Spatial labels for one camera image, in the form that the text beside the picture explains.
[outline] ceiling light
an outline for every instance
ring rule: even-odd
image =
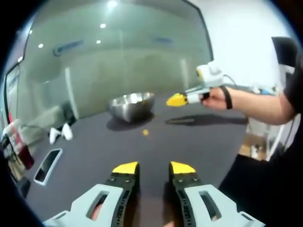
[[[23,60],[23,56],[19,57],[17,62],[20,63],[20,62],[22,62],[22,60]]]
[[[110,8],[116,7],[118,5],[118,3],[116,1],[109,1],[107,3],[107,6]]]

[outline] metal bowl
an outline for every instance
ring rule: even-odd
[[[107,108],[114,118],[134,122],[151,116],[154,103],[153,93],[132,93],[109,101]]]

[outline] dark gray table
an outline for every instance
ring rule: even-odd
[[[234,110],[216,112],[200,104],[169,108],[166,99],[156,98],[155,116],[147,122],[130,127],[101,113],[76,122],[72,141],[60,138],[50,145],[43,140],[34,155],[35,165],[26,173],[31,180],[49,150],[62,148],[64,153],[46,187],[32,180],[27,202],[38,217],[46,220],[70,210],[73,200],[105,182],[113,168],[132,161],[139,161],[141,167],[134,226],[164,224],[163,193],[170,161],[193,166],[204,183],[218,186],[243,142],[244,115]]]

